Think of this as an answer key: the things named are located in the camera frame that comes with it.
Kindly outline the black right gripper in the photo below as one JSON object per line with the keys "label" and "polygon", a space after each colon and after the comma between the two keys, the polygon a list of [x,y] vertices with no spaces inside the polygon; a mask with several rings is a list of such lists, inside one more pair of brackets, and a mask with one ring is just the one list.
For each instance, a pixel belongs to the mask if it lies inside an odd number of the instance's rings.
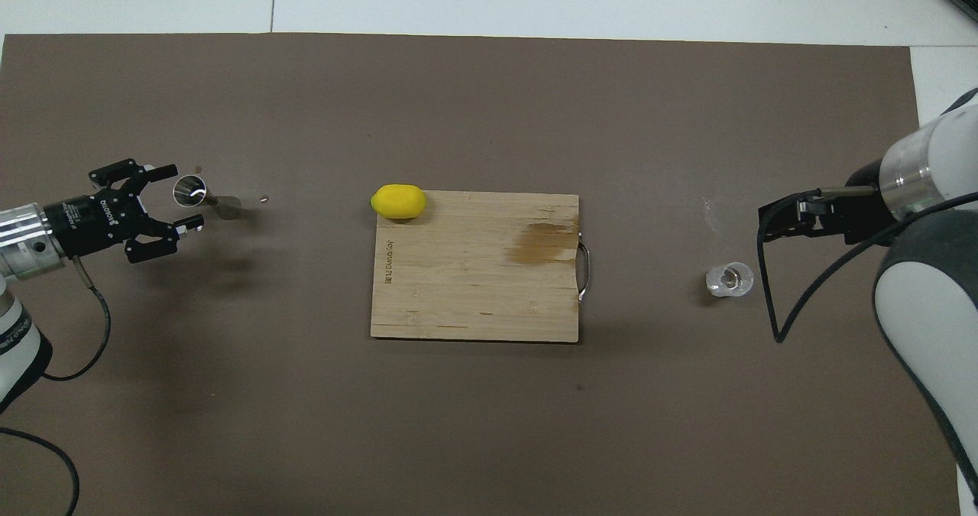
{"label": "black right gripper", "polygon": [[[831,235],[841,234],[847,245],[865,241],[891,225],[888,209],[879,188],[882,161],[873,161],[853,172],[845,187],[873,189],[870,195],[845,196],[831,203],[831,211],[821,217],[821,226]],[[814,203],[821,191],[802,191],[773,200],[758,208],[758,236],[762,240],[783,237],[811,236],[818,219],[802,207]]]}

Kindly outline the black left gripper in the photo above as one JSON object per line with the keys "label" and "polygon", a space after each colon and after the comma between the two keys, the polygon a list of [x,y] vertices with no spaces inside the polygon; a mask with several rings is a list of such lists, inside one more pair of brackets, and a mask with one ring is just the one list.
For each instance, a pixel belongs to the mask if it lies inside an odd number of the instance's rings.
{"label": "black left gripper", "polygon": [[95,194],[44,206],[60,255],[85,257],[123,242],[130,263],[175,254],[180,237],[202,228],[205,216],[193,214],[174,223],[151,219],[138,196],[150,183],[177,174],[175,164],[151,167],[136,161],[119,161],[91,171]]}

